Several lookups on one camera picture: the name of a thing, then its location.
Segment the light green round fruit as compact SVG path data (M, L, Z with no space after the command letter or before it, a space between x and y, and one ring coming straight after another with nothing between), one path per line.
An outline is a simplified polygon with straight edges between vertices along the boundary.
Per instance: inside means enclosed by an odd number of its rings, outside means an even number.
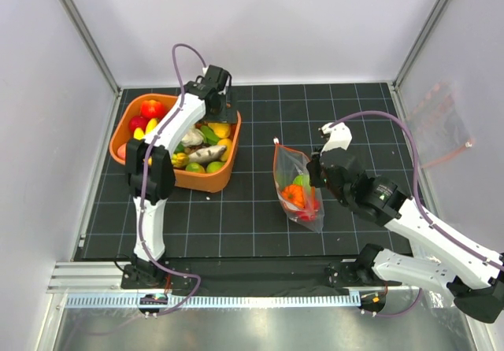
M300 175L297 175L293 181L292 181L292 184L293 185L297 185L297 186L300 186L302 187L303 189L306 189L306 190L309 190L311 185L310 185L310 177L308 174L300 174Z

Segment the clear zip bag red zipper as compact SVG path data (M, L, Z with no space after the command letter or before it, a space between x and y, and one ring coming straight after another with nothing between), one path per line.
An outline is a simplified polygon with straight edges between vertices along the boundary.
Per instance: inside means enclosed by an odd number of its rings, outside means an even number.
M300 174L309 174L306 168L309 158L301 151L294 150L280 144L278 138L273 139L274 156L273 156L273 179L276 188L276 194L279 198L280 205L286 213L287 218L295 223L305 227L306 229L320 234L324 227L324 205L322 193L319 188L310 187L309 190L304 190L305 207L306 202L316 198L320 202L320 211L318 217L314 221L301 221L297 219L296 212L302 209L292 205L281 196L281 191L288 185L292 184L293 179Z

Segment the small orange pumpkin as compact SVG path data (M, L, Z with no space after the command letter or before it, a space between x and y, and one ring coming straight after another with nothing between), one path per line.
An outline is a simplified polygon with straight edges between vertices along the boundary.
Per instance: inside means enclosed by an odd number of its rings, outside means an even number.
M302 186L298 184L288 185L281 191L281 196L297 208L305 208L304 190Z

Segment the red bell pepper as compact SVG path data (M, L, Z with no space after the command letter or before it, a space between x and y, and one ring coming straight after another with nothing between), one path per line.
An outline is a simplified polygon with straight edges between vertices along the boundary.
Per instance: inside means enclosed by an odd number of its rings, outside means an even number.
M320 202L314 198L311 201L306 202L306 207L300 211L296 212L296 216L298 220L301 221L314 221L320 211Z

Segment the orange plastic basket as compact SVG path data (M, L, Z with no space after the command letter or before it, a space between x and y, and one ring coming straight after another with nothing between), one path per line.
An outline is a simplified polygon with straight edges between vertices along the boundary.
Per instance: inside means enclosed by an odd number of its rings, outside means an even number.
M121 118L115 127L114 133L109 141L109 154L120 165L124 166L125 161L119 157L117 151L119 148L132 138L132 133L129 130L130 119L140 114L141 105L146 100L157 100L161 102L167 109L171 109L176 102L177 96L168 94L145 93L135 94L130 99L125 99L125 107ZM181 169L175 170L176 186L186 189L205 191L216 193L223 190L232 174L235 163L235 157L238 152L239 134L242 128L241 112L237 114L237 123L232 125L231 140L232 148L228 156L228 160L224 166L211 174L202 174L196 172L188 172Z

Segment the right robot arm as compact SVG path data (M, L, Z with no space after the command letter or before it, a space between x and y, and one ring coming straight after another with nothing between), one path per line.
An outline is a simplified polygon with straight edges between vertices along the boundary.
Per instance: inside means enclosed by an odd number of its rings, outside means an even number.
M306 165L313 187L325 188L355 216L418 242L433 260L369 243L348 267L360 283L405 283L443 295L465 315L494 323L503 310L503 255L470 242L433 216L394 180L370 176L342 148L317 150Z

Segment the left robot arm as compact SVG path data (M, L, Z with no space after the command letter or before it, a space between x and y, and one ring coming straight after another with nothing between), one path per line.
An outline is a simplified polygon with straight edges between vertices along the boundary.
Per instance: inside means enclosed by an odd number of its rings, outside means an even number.
M235 124L238 112L229 90L232 75L215 65L185 83L169 111L142 139L126 144L125 173L136 209L136 241L125 274L158 288L170 271L165 266L165 205L176 185L172 157L191 127L200 120Z

